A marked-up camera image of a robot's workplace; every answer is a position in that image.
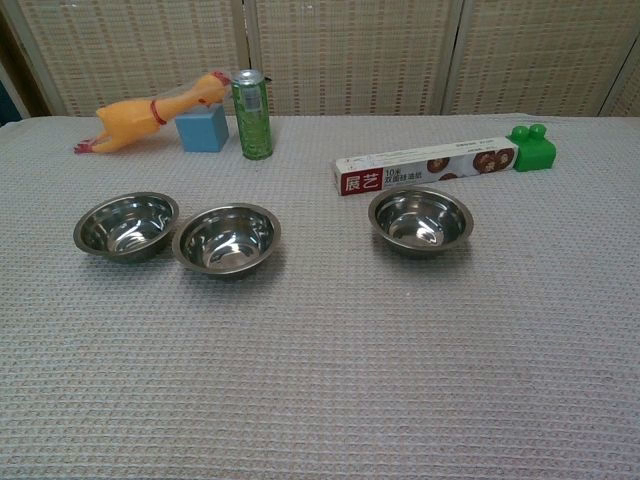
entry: red label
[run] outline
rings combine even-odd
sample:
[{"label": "red label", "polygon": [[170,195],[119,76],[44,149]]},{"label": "red label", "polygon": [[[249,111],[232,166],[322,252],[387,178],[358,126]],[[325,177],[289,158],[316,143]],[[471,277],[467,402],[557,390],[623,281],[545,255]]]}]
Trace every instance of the red label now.
[{"label": "red label", "polygon": [[382,168],[343,173],[340,179],[340,193],[352,195],[382,190],[382,181]]}]

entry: can lid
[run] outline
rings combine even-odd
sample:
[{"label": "can lid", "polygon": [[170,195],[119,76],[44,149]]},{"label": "can lid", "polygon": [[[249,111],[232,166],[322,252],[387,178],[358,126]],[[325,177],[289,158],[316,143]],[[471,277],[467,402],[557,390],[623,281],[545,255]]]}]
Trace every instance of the can lid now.
[{"label": "can lid", "polygon": [[264,75],[259,70],[240,70],[233,74],[233,83],[236,85],[258,85],[264,80]]}]

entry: cling film box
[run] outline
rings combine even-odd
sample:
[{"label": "cling film box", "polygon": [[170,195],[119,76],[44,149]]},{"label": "cling film box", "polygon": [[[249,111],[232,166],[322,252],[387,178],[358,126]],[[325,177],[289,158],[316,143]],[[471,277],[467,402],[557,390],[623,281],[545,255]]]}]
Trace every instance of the cling film box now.
[{"label": "cling film box", "polygon": [[518,146],[505,137],[341,158],[334,163],[340,195],[470,177],[513,168]]}]

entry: chicken's red feet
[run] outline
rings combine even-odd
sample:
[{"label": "chicken's red feet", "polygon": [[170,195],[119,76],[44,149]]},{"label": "chicken's red feet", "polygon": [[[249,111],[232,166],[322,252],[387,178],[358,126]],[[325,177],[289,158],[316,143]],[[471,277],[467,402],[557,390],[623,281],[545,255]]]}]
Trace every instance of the chicken's red feet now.
[{"label": "chicken's red feet", "polygon": [[96,144],[94,138],[88,138],[81,141],[78,145],[73,147],[73,153],[93,153],[93,146]]}]

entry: bowl rim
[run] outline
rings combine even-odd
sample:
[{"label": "bowl rim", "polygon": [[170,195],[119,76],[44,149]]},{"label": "bowl rim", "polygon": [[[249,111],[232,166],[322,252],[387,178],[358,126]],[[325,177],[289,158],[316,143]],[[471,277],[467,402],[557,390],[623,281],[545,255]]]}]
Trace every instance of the bowl rim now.
[{"label": "bowl rim", "polygon": [[[376,210],[378,209],[380,204],[388,197],[396,195],[398,193],[415,192],[415,191],[418,191],[421,193],[428,193],[430,195],[443,198],[453,203],[454,205],[456,205],[462,212],[462,216],[464,217],[464,221],[466,225],[464,231],[462,232],[462,235],[456,238],[453,242],[445,243],[444,245],[438,245],[433,247],[425,245],[423,247],[417,247],[415,245],[409,245],[404,242],[401,242],[397,238],[394,238],[391,235],[389,235],[387,232],[385,232],[380,226],[380,224],[378,223],[378,221],[376,220]],[[450,248],[453,248],[456,245],[464,242],[467,238],[469,238],[474,227],[473,216],[471,215],[471,212],[469,211],[467,206],[464,203],[462,203],[460,200],[458,200],[456,197],[454,197],[453,195],[449,195],[448,193],[441,192],[440,190],[435,190],[429,187],[419,187],[419,186],[394,187],[394,188],[390,188],[389,190],[384,190],[378,195],[376,195],[376,197],[369,204],[369,221],[371,222],[371,225],[373,226],[376,233],[382,236],[387,242],[397,245],[398,247],[401,247],[401,248],[413,250],[415,252],[441,252],[443,250],[448,250]]]},{"label": "bowl rim", "polygon": [[[273,226],[273,239],[271,240],[271,244],[269,245],[269,247],[267,247],[267,249],[264,252],[262,252],[260,255],[258,255],[258,257],[254,258],[250,262],[245,263],[244,265],[241,265],[239,267],[233,267],[233,268],[212,270],[206,267],[202,267],[200,265],[196,265],[191,260],[189,260],[182,253],[182,249],[180,248],[181,239],[185,231],[205,215],[208,215],[216,211],[229,210],[233,208],[246,208],[249,210],[253,210],[257,213],[264,215],[269,219],[269,221],[271,222],[271,225]],[[280,222],[278,221],[278,218],[266,208],[263,208],[251,203],[228,203],[226,205],[221,205],[218,207],[209,208],[207,210],[202,210],[201,212],[198,212],[195,215],[189,217],[182,225],[180,225],[175,235],[173,236],[173,241],[171,242],[171,249],[173,250],[173,256],[188,269],[193,270],[195,272],[206,273],[207,275],[212,275],[216,277],[225,277],[225,276],[235,275],[235,274],[244,272],[245,270],[249,270],[259,265],[260,263],[264,262],[267,258],[271,256],[271,254],[274,252],[274,250],[280,243],[281,233],[282,233],[282,228],[280,226]]]},{"label": "bowl rim", "polygon": [[[109,252],[107,250],[98,250],[95,248],[91,248],[84,242],[84,240],[82,240],[82,236],[80,234],[80,232],[82,231],[82,227],[84,226],[85,222],[89,219],[89,217],[94,215],[98,210],[101,210],[104,207],[108,207],[112,203],[115,203],[121,200],[126,200],[128,198],[142,197],[142,196],[158,197],[164,200],[165,202],[167,202],[169,204],[169,207],[171,207],[171,218],[165,225],[165,228],[162,230],[162,232],[160,232],[153,240],[151,240],[150,242],[146,242],[131,250],[126,250],[124,252]],[[174,225],[178,221],[179,214],[180,214],[180,209],[178,208],[178,204],[176,203],[176,201],[170,196],[165,195],[164,193],[133,192],[133,193],[126,193],[124,195],[118,195],[117,197],[113,197],[113,198],[110,198],[109,200],[105,200],[104,202],[99,203],[95,207],[91,208],[87,213],[85,213],[80,218],[80,220],[78,220],[78,223],[76,223],[76,227],[73,230],[73,241],[76,244],[76,247],[78,247],[80,250],[83,250],[92,255],[99,255],[102,257],[111,257],[111,258],[114,258],[114,257],[125,258],[129,255],[140,252],[141,250],[145,250],[146,248],[149,248],[151,245],[154,245],[162,241],[162,239],[166,237],[173,229]]]}]

